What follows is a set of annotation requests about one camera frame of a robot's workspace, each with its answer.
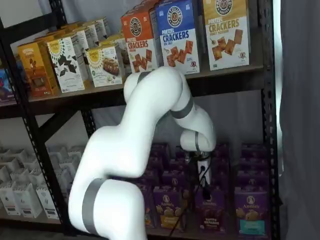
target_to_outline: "black metal shelving unit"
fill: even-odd
[[[210,71],[209,65],[206,66],[206,56],[204,56],[205,67],[201,70],[201,73],[187,76],[187,81],[192,95],[195,97],[261,90],[263,138],[268,150],[270,237],[272,240],[277,240],[280,239],[279,206],[281,202],[278,187],[272,2],[272,0],[258,0],[260,26],[259,29],[252,33],[252,53],[249,66]],[[75,93],[60,94],[55,97],[28,98],[10,44],[51,27],[59,28],[66,23],[62,1],[49,0],[49,3],[52,9],[49,14],[6,28],[3,27],[0,21],[0,58],[9,76],[16,100],[16,103],[0,104],[0,119],[22,117],[57,209],[60,224],[0,219],[0,225],[74,234],[79,232],[75,231],[70,224],[68,206],[60,191],[45,143],[77,111],[81,111],[87,134],[90,137],[96,130],[91,109],[124,105],[125,101],[122,85],[86,89]],[[38,125],[35,118],[36,115],[52,113],[54,115],[45,124]],[[152,233],[149,238],[165,239],[164,236],[152,236]],[[184,235],[180,234],[177,236],[178,238],[183,239]]]

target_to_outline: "black cable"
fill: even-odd
[[[202,161],[203,161],[203,160],[206,160],[206,159],[208,159],[209,157],[211,157],[211,155],[209,155],[209,156],[207,156],[207,157],[205,157],[205,158],[203,158],[203,159],[201,159],[201,160],[202,160]],[[200,187],[201,187],[201,182],[206,178],[206,174],[207,174],[207,172],[209,171],[209,169],[211,168],[212,162],[213,162],[213,161],[210,161],[210,164],[209,164],[208,168],[205,170],[202,178],[200,179],[199,184],[198,184],[196,190],[194,191],[194,195],[196,195],[196,194],[198,193],[198,191],[199,191],[199,189],[200,189]],[[169,236],[167,237],[167,240],[168,240],[168,239],[171,239],[172,234],[174,233],[174,231],[176,230],[179,222],[181,221],[182,217],[183,217],[184,214],[186,213],[186,211],[187,211],[187,209],[188,209],[189,204],[191,203],[191,201],[192,201],[192,195],[189,196],[189,199],[188,199],[188,201],[187,201],[187,203],[186,203],[186,206],[185,206],[185,208],[183,209],[182,213],[180,214],[179,218],[177,219],[174,227],[172,228]]]

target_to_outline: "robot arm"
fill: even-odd
[[[132,74],[124,97],[121,123],[98,129],[87,143],[68,212],[72,225],[83,232],[110,240],[146,240],[141,191],[110,176],[138,178],[144,173],[156,124],[169,110],[186,129],[180,138],[183,149],[210,152],[216,139],[210,117],[194,104],[185,76],[174,68]]]

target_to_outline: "pretzel crackers box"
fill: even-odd
[[[183,74],[200,72],[198,14],[194,0],[166,0],[156,8],[165,66]]]
[[[210,70],[249,65],[247,0],[203,0]]]
[[[154,4],[141,4],[122,18],[122,29],[133,73],[152,71],[163,65]]]

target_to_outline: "white sunflower box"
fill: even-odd
[[[118,43],[90,49],[86,55],[96,88],[124,83],[125,67]]]

